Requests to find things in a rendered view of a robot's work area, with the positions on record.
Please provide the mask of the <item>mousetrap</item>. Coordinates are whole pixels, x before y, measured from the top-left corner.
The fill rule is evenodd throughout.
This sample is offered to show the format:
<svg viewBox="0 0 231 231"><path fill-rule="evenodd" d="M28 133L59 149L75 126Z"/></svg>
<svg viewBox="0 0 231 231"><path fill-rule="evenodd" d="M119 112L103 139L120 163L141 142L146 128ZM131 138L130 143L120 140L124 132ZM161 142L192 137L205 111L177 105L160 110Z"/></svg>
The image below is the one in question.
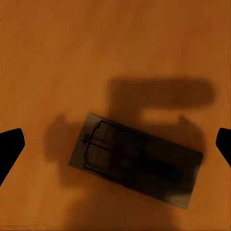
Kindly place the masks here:
<svg viewBox="0 0 231 231"><path fill-rule="evenodd" d="M188 210L203 155L88 113L68 165Z"/></svg>

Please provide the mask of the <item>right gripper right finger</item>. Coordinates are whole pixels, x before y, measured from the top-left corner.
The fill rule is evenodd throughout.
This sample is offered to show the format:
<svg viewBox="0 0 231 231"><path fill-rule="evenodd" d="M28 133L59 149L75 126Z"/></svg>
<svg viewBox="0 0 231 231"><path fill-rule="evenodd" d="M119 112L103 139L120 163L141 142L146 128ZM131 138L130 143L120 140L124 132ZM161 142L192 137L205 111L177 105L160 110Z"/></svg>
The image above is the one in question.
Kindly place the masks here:
<svg viewBox="0 0 231 231"><path fill-rule="evenodd" d="M231 130L225 128L219 129L216 146L231 166Z"/></svg>

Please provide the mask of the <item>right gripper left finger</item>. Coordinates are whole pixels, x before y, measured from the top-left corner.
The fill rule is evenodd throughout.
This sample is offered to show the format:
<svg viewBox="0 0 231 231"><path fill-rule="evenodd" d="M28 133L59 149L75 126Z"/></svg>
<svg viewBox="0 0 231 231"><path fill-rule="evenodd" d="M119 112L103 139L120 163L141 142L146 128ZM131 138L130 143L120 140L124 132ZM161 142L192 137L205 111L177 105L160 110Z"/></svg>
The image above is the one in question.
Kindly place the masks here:
<svg viewBox="0 0 231 231"><path fill-rule="evenodd" d="M25 146L21 128L0 133L0 185L7 177Z"/></svg>

